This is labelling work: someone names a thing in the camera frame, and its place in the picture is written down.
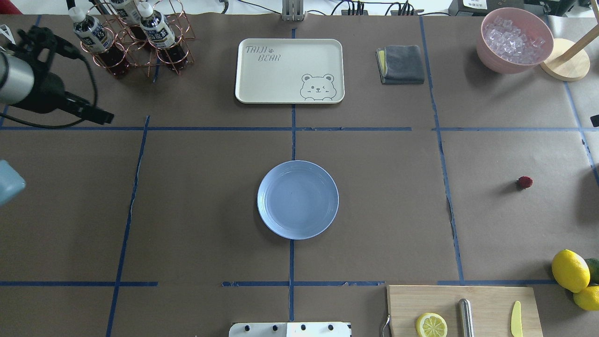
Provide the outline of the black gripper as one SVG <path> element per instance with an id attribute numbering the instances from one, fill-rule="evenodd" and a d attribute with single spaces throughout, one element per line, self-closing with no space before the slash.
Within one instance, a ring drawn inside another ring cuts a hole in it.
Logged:
<path id="1" fill-rule="evenodd" d="M 75 94 L 65 90 L 64 83 L 53 73 L 34 73 L 34 85 L 23 99 L 23 108 L 45 114 L 62 110 L 84 121 L 99 125 L 111 124 L 113 113 L 109 113 Z"/>

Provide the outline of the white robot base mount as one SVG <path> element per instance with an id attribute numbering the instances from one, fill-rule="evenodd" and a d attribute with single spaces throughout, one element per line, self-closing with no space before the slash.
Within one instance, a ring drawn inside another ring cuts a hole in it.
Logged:
<path id="1" fill-rule="evenodd" d="M 239 322 L 229 337 L 351 337 L 349 322 Z"/>

